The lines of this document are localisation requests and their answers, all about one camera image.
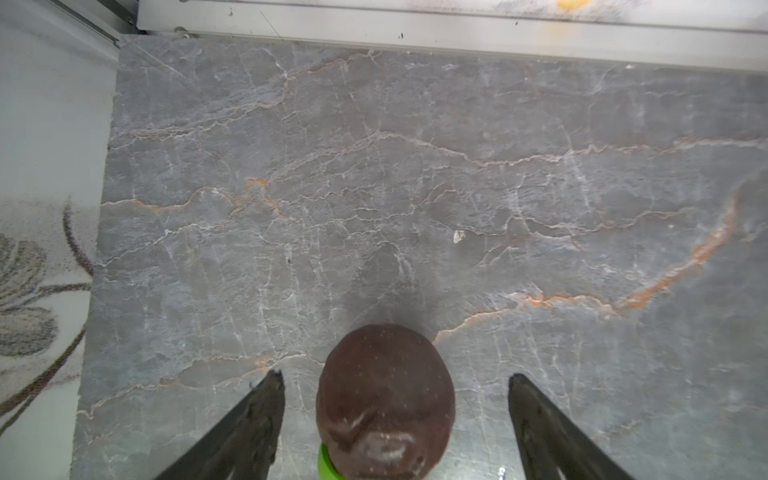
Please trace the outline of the dark mangosteen with green leaves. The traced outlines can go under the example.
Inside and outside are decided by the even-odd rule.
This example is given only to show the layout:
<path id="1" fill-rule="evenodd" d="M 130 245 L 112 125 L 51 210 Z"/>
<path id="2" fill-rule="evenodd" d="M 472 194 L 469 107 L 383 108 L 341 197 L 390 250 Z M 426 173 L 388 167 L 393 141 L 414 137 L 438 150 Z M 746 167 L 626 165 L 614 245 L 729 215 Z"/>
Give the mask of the dark mangosteen with green leaves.
<path id="1" fill-rule="evenodd" d="M 346 479 L 424 479 L 441 460 L 456 416 L 447 366 L 423 335 L 367 325 L 328 355 L 316 424 Z"/>

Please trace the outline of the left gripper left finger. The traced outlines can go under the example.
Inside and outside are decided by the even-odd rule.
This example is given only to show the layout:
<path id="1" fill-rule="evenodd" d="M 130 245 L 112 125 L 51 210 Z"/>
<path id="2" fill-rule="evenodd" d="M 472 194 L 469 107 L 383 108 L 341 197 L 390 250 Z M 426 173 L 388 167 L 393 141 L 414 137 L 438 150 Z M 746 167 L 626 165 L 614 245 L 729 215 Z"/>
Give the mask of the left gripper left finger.
<path id="1" fill-rule="evenodd" d="M 276 459 L 284 411 L 284 378 L 271 370 L 157 479 L 266 479 Z"/>

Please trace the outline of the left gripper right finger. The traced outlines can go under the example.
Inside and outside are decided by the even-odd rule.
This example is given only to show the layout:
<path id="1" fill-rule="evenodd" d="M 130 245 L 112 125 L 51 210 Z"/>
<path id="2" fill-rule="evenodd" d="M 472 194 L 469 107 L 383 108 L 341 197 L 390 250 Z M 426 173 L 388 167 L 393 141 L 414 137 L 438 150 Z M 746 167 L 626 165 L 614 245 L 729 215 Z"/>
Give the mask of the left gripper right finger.
<path id="1" fill-rule="evenodd" d="M 632 480 L 522 373 L 509 378 L 508 410 L 527 479 Z"/>

